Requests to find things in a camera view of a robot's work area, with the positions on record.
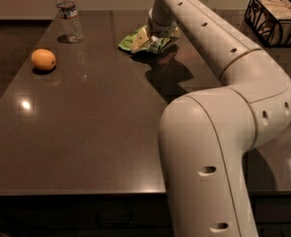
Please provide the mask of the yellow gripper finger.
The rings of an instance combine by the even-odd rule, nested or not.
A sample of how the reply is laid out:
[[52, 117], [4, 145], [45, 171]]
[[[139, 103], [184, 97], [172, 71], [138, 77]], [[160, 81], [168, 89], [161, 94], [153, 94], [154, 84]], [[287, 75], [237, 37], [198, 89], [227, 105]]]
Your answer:
[[139, 51], [146, 48], [150, 44], [150, 35], [146, 27], [137, 30], [132, 36], [131, 50]]

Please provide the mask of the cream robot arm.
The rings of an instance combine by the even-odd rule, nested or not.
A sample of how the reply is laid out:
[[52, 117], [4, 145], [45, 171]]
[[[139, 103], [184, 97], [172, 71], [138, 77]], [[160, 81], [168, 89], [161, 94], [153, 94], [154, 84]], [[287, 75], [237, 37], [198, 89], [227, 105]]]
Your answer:
[[154, 0], [153, 36], [180, 27], [221, 85], [172, 101], [159, 151], [175, 237], [258, 237], [245, 152], [291, 121], [291, 79], [259, 45], [199, 0]]

